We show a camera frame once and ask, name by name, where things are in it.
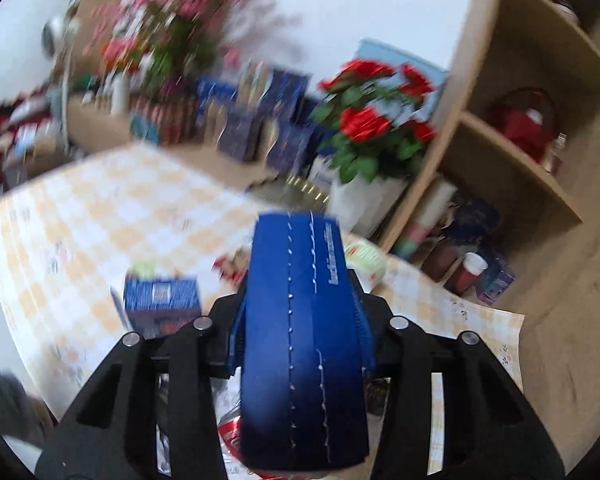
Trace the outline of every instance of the wall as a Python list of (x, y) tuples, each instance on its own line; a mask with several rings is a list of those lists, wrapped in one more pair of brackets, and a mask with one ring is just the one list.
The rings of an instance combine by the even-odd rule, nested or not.
[[(45, 21), (69, 0), (0, 4), (0, 99), (42, 82), (51, 62), (40, 51)], [(241, 27), (244, 57), (334, 75), (361, 38), (380, 40), (448, 68), (470, 0), (278, 0)]]
[(40, 47), (46, 20), (63, 14), (69, 0), (2, 0), (0, 3), (0, 101), (30, 91), (49, 75), (52, 62)]

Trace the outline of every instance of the silver screw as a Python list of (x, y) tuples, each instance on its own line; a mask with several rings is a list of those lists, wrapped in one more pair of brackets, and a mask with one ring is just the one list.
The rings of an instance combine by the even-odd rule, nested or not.
[(396, 330), (404, 330), (409, 326), (409, 320), (403, 316), (393, 316), (389, 320), (389, 324)]
[(122, 338), (124, 346), (136, 346), (140, 342), (140, 334), (138, 332), (129, 332)]
[(480, 336), (475, 332), (463, 332), (462, 341), (467, 345), (477, 345), (480, 342)]
[(207, 330), (208, 328), (211, 328), (213, 326), (213, 324), (214, 324), (214, 322), (211, 321), (210, 317), (203, 316), (203, 317), (197, 318), (193, 322), (193, 327), (197, 330), (203, 331), (203, 330)]

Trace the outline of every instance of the red rose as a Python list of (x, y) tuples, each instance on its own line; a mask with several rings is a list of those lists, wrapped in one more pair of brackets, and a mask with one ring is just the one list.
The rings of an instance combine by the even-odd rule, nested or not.
[(422, 97), (423, 94), (434, 91), (434, 87), (427, 77), (410, 64), (402, 66), (402, 75), (407, 80), (406, 84), (400, 86), (400, 90), (403, 92)]
[(402, 126), (413, 129), (413, 135), (420, 142), (429, 142), (436, 136), (436, 131), (429, 126), (429, 123), (423, 123), (416, 119), (409, 119)]
[(334, 85), (338, 82), (338, 78), (336, 79), (332, 79), (331, 81), (327, 81), (326, 79), (323, 79), (322, 81), (320, 81), (317, 85), (318, 90), (322, 90), (324, 92), (331, 92), (331, 89), (334, 87)]
[(342, 67), (342, 73), (352, 73), (363, 79), (391, 77), (395, 74), (395, 68), (387, 63), (381, 63), (373, 59), (354, 59)]
[(391, 121), (379, 115), (371, 106), (362, 110), (347, 108), (340, 116), (340, 129), (355, 142), (373, 139), (385, 133), (391, 127)]

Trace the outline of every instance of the checkered tablecloth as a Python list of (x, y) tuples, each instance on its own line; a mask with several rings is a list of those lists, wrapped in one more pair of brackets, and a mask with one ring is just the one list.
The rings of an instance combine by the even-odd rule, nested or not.
[[(92, 156), (1, 197), (0, 301), (18, 352), (54, 414), (66, 411), (123, 335), (109, 288), (121, 285), (132, 262), (195, 274), (208, 312), (232, 293), (212, 270), (214, 259), (248, 243), (265, 209), (141, 143)], [(379, 294), (427, 332), (479, 333), (522, 388), (523, 316), (459, 300), (393, 257)], [(444, 442), (442, 378), (432, 382), (430, 471), (436, 471)], [(356, 478), (368, 468), (357, 468)]]

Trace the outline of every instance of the qr code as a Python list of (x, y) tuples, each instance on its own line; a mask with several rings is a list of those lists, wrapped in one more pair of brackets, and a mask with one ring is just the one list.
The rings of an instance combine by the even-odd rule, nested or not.
[(171, 301), (171, 285), (169, 283), (155, 283), (152, 299), (154, 303), (169, 303)]

